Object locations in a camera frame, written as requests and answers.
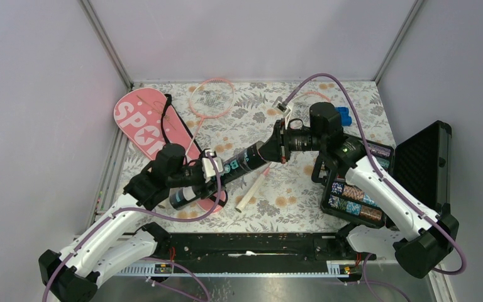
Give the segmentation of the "black shuttlecock tube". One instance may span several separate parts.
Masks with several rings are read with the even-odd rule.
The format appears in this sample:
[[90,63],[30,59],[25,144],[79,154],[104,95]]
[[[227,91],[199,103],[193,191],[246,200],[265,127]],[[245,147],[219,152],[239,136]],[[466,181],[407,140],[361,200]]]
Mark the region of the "black shuttlecock tube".
[[[247,147],[239,154],[223,161],[220,169],[221,187],[225,187],[228,183],[241,178],[245,174],[260,168],[267,161],[261,156],[260,148],[264,145],[263,141],[257,141],[253,145]],[[200,199],[206,199],[218,192],[215,171],[210,177],[211,184],[198,184],[190,187],[178,189],[169,197],[170,205],[176,210],[181,210],[187,204]]]

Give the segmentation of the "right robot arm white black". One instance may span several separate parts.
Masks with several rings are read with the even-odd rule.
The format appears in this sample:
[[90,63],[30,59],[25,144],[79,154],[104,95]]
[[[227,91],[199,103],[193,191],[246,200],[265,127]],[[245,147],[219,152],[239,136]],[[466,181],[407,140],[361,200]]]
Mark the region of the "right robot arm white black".
[[378,256],[394,256],[410,275],[425,277],[436,270],[452,250],[459,222],[449,205],[436,211],[416,199],[373,159],[367,142],[343,131],[341,113],[331,103],[315,103],[309,109],[309,126],[289,128],[285,120],[277,120],[271,137],[257,147],[266,162],[287,162],[292,152],[317,151],[318,158],[329,171],[327,181],[337,174],[374,199],[379,208],[395,223],[402,239],[390,247],[377,243],[367,247],[354,231],[335,243],[337,254],[351,259],[359,252]]

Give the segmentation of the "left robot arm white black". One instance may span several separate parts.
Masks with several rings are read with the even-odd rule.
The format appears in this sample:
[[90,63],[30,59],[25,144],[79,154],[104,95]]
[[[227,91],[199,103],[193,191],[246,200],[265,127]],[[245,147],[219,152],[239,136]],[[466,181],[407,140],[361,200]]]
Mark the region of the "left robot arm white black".
[[225,165],[216,152],[205,149],[199,158],[187,160],[185,148],[164,145],[124,187],[123,194],[82,235],[59,252],[47,250],[38,259],[45,289],[42,301],[90,301],[96,291],[128,265],[152,255],[165,257],[170,242],[152,230],[152,218],[192,223],[195,218],[177,218],[157,212],[163,202],[185,207],[198,199],[220,200]]

